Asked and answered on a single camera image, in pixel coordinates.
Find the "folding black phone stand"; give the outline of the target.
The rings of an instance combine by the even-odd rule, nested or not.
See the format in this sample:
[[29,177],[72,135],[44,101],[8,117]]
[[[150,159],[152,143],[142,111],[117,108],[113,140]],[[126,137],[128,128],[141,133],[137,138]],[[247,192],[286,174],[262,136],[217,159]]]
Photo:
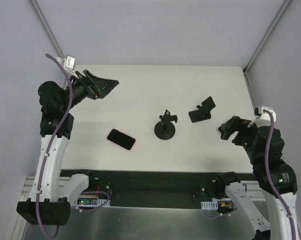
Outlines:
[[216,107],[216,104],[211,96],[205,99],[201,105],[197,105],[197,110],[188,113],[192,123],[209,120],[212,118],[211,111]]

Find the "pink case smartphone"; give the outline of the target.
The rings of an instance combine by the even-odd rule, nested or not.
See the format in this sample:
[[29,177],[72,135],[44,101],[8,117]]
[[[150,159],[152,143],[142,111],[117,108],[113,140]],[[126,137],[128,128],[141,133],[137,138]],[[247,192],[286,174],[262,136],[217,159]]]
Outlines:
[[110,133],[107,135],[106,139],[127,151],[130,151],[136,143],[135,138],[117,129],[112,129]]

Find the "round base black phone stand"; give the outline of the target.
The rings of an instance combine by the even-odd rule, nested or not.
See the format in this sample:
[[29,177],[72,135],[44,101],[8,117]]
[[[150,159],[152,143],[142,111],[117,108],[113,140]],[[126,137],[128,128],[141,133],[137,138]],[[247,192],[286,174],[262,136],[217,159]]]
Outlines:
[[166,109],[163,115],[159,116],[160,121],[154,126],[154,133],[160,140],[170,140],[176,133],[173,122],[178,122],[177,115],[171,115]]

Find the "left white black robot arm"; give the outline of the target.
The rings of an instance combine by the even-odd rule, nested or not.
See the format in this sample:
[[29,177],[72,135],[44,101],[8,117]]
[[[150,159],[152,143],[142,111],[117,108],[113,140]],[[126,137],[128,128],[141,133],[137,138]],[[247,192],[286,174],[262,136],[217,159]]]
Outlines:
[[118,80],[97,77],[84,70],[76,71],[65,89],[54,81],[46,81],[38,88],[41,105],[41,149],[35,179],[26,201],[17,204],[16,211],[31,225],[64,226],[71,208],[83,192],[96,190],[96,182],[88,175],[78,173],[59,187],[64,154],[71,139],[74,117],[70,109],[85,98],[105,98]]

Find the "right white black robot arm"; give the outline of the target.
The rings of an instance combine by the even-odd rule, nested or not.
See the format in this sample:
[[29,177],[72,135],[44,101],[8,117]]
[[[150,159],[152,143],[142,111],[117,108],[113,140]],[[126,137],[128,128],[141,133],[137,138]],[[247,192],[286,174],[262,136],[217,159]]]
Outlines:
[[216,199],[228,197],[248,222],[254,240],[298,240],[296,221],[297,177],[293,168],[282,159],[285,142],[275,128],[275,114],[264,110],[255,120],[233,116],[218,129],[220,138],[245,150],[252,173],[262,190],[268,219],[249,198],[244,184],[235,172],[219,174],[208,194]]

